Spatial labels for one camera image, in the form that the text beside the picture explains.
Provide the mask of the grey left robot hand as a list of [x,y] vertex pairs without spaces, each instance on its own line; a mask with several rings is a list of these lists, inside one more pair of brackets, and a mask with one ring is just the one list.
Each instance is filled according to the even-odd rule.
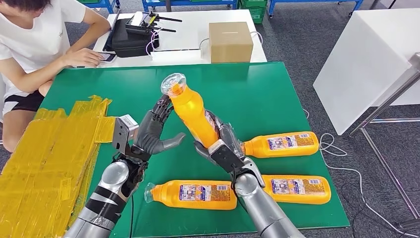
[[160,138],[164,124],[173,109],[174,106],[171,105],[169,96],[163,94],[153,108],[147,111],[139,125],[137,135],[131,147],[133,157],[140,161],[148,161],[152,155],[181,144],[186,136],[183,132],[170,139],[162,140]]

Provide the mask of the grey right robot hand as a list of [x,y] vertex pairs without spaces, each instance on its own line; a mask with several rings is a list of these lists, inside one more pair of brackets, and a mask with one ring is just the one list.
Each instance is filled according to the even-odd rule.
[[[219,139],[222,139],[238,158],[244,157],[245,155],[241,148],[242,142],[237,138],[231,124],[224,123],[218,116],[209,110],[206,110],[206,113],[208,113],[211,119],[214,121]],[[200,142],[194,141],[194,147],[199,155],[206,158],[214,165],[217,165],[216,161],[210,157],[208,149],[205,148]]]

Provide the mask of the person's right hand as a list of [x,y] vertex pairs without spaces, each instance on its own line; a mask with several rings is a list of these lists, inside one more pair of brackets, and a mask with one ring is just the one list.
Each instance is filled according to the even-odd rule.
[[98,52],[83,48],[75,52],[66,53],[62,59],[66,66],[97,67],[104,57]]

